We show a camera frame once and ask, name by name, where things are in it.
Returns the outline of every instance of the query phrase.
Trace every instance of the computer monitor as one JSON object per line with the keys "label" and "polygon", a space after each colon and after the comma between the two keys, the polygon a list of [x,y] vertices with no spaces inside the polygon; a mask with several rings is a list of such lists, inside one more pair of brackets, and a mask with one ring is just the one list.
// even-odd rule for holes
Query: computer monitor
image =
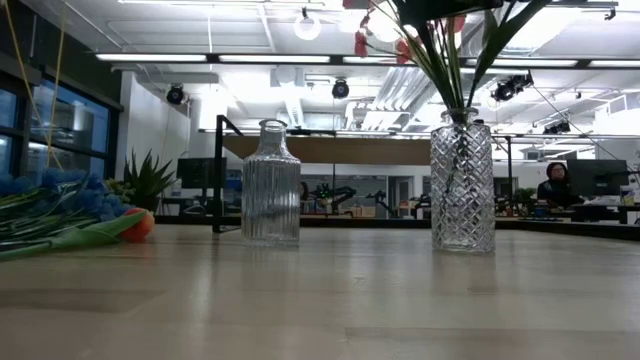
{"label": "computer monitor", "polygon": [[567,160],[567,168],[575,195],[620,195],[620,186],[629,185],[625,160]]}
{"label": "computer monitor", "polygon": [[[220,186],[224,187],[227,159],[222,158]],[[215,158],[178,159],[178,178],[182,179],[183,189],[213,188],[215,179]]]}

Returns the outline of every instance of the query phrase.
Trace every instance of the ceiling light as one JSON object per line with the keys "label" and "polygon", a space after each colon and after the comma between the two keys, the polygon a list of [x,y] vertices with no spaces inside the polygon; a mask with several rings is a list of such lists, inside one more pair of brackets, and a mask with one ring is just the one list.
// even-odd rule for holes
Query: ceiling light
{"label": "ceiling light", "polygon": [[322,2],[306,1],[263,1],[263,0],[118,0],[122,4],[143,4],[143,5],[185,5],[185,6],[228,6],[228,7],[255,7],[263,5],[270,8],[294,8],[305,6],[309,9],[319,10],[341,10],[342,7],[327,7]]}
{"label": "ceiling light", "polygon": [[431,133],[428,133],[428,132],[399,132],[399,133],[396,133],[396,135],[399,135],[399,136],[427,136],[427,137],[431,137]]}
{"label": "ceiling light", "polygon": [[531,53],[541,48],[576,20],[580,12],[575,8],[542,9],[509,41],[505,51]]}
{"label": "ceiling light", "polygon": [[345,56],[344,62],[347,64],[397,64],[396,58],[391,56]]}
{"label": "ceiling light", "polygon": [[[463,74],[475,74],[475,68],[461,68]],[[488,75],[526,75],[529,72],[525,69],[506,69],[506,68],[489,68],[486,72]]]}
{"label": "ceiling light", "polygon": [[[320,35],[320,31],[322,31],[322,25],[320,24],[320,19],[318,19],[315,14],[307,14],[305,12],[305,15],[306,16],[299,15],[296,18],[296,21],[293,23],[293,32],[300,39],[311,41]],[[302,28],[302,22],[305,20],[310,20],[312,22],[311,28],[306,30]]]}
{"label": "ceiling light", "polygon": [[400,38],[400,29],[396,22],[389,17],[391,14],[396,14],[396,7],[391,1],[377,4],[369,14],[368,29],[378,40],[386,43],[394,42]]}
{"label": "ceiling light", "polygon": [[[467,65],[475,66],[478,63],[477,59],[468,59]],[[522,59],[496,59],[492,66],[512,66],[519,68],[544,68],[544,67],[572,67],[578,63],[578,60],[551,60],[551,59],[536,59],[536,58],[522,58]]]}
{"label": "ceiling light", "polygon": [[594,60],[589,67],[640,67],[640,60]]}
{"label": "ceiling light", "polygon": [[207,56],[202,54],[133,54],[114,53],[96,54],[102,61],[114,62],[207,62]]}
{"label": "ceiling light", "polygon": [[391,135],[389,131],[337,131],[338,135],[362,135],[362,136],[386,136]]}
{"label": "ceiling light", "polygon": [[265,63],[329,63],[329,56],[313,55],[220,55],[221,62]]}

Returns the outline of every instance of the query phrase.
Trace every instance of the wooden table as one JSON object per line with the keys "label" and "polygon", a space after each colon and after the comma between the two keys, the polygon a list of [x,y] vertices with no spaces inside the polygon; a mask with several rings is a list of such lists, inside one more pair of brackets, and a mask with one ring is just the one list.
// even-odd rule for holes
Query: wooden table
{"label": "wooden table", "polygon": [[640,246],[302,229],[300,247],[157,226],[152,242],[0,264],[3,359],[637,359]]}

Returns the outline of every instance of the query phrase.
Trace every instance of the blue artificial flower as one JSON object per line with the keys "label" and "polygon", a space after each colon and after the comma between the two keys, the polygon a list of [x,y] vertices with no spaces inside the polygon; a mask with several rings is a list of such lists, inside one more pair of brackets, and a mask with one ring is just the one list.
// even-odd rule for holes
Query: blue artificial flower
{"label": "blue artificial flower", "polygon": [[102,210],[102,200],[104,199],[102,193],[96,190],[84,189],[77,196],[74,210],[83,209],[86,213],[99,215]]}
{"label": "blue artificial flower", "polygon": [[120,204],[113,207],[113,214],[116,217],[120,217],[124,215],[124,213],[127,212],[129,209],[133,209],[133,206],[129,204]]}
{"label": "blue artificial flower", "polygon": [[89,175],[87,189],[99,191],[103,195],[108,192],[107,186],[104,184],[102,177],[100,177],[98,174]]}
{"label": "blue artificial flower", "polygon": [[111,204],[103,202],[102,209],[100,210],[100,221],[111,221],[115,218],[116,216],[113,213]]}
{"label": "blue artificial flower", "polygon": [[62,182],[64,182],[64,173],[60,169],[48,168],[44,170],[42,187],[52,189]]}
{"label": "blue artificial flower", "polygon": [[117,206],[120,205],[120,198],[116,194],[109,194],[104,197],[104,202],[111,206]]}

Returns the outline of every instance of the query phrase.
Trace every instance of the black metal frame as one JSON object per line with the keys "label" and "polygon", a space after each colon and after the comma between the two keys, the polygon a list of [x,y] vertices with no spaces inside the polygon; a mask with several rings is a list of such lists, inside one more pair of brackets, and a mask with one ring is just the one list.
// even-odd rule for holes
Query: black metal frame
{"label": "black metal frame", "polygon": [[223,134],[223,124],[227,124],[227,126],[238,135],[243,136],[242,132],[227,119],[224,115],[216,116],[216,143],[215,147],[215,158],[213,162],[213,217],[211,218],[211,227],[214,233],[221,233],[221,226],[226,225],[222,223],[222,181],[225,179],[225,174],[222,173],[222,148],[224,146],[224,134]]}

